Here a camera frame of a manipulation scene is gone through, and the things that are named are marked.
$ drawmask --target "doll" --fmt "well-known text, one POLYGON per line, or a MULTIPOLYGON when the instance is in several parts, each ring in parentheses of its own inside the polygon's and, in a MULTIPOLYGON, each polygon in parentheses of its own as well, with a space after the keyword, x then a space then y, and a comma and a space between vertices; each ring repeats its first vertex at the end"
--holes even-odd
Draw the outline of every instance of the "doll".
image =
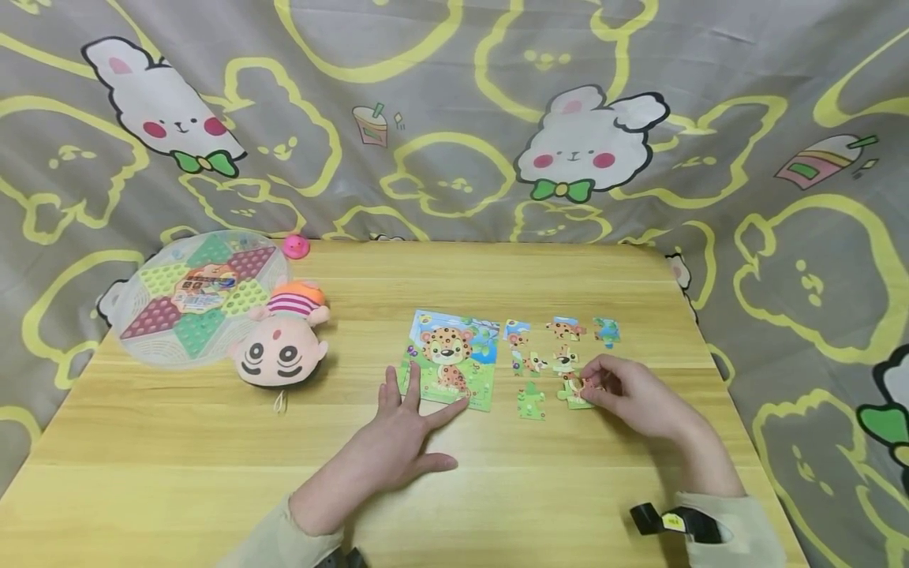
POLYGON ((247 383, 264 388, 302 383, 328 353, 328 343, 313 332, 329 316, 325 294, 313 282, 279 284, 268 304, 248 315, 258 324, 230 349, 236 371, 247 383))

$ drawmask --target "green bow tie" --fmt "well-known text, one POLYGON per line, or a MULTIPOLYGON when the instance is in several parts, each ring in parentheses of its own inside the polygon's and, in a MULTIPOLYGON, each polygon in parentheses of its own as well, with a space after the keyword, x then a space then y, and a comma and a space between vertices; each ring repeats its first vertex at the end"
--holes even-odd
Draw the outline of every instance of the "green bow tie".
POLYGON ((215 150, 207 156, 192 156, 179 150, 174 150, 172 154, 180 169, 188 174, 198 174, 202 170, 214 170, 226 177, 236 177, 239 174, 234 158, 226 150, 215 150))
POLYGON ((898 404, 863 405, 858 409, 858 422, 880 442, 909 444, 909 415, 898 404))
POLYGON ((571 184, 557 184, 547 179, 540 179, 536 180, 534 190, 530 192, 530 198, 535 201, 543 201, 553 196, 566 197, 568 201, 582 204, 590 201, 590 192, 593 190, 594 182, 589 179, 583 179, 571 184))

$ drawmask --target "black clip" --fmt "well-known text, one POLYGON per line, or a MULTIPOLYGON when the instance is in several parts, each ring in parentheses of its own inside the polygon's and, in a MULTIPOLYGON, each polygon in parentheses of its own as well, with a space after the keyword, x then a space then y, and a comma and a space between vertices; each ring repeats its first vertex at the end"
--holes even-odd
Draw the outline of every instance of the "black clip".
POLYGON ((723 536, 713 517, 689 507, 675 507, 660 514, 652 503, 633 507, 631 518, 641 535, 673 533, 690 534, 696 543, 720 544, 723 536))

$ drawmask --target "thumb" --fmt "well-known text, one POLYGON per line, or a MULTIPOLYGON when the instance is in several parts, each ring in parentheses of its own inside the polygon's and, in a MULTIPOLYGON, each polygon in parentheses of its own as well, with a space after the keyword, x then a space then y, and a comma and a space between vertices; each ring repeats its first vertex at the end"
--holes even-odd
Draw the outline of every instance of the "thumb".
POLYGON ((616 396, 604 389, 596 389, 592 386, 586 386, 581 389, 581 398, 590 404, 605 408, 612 414, 621 418, 622 397, 616 396))
POLYGON ((457 460, 447 453, 424 453, 414 461, 414 477, 425 473, 447 472, 457 467, 457 460))

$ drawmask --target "pink cheek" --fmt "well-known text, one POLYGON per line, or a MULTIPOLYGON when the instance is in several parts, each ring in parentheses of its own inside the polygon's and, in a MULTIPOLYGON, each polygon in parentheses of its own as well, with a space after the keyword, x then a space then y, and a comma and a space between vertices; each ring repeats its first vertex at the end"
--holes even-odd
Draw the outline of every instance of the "pink cheek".
POLYGON ((549 154, 540 154, 534 158, 534 167, 549 167, 553 164, 553 157, 549 154))
POLYGON ((212 136, 220 136, 227 132, 227 127, 221 124, 221 121, 213 116, 205 121, 205 131, 212 136))
POLYGON ((609 154, 608 152, 603 152, 602 154, 597 154, 594 157, 594 166, 598 168, 606 168, 610 165, 615 164, 615 156, 609 154))
POLYGON ((145 130, 147 135, 153 138, 164 138, 167 136, 165 128, 158 123, 145 123, 142 125, 142 129, 145 130))

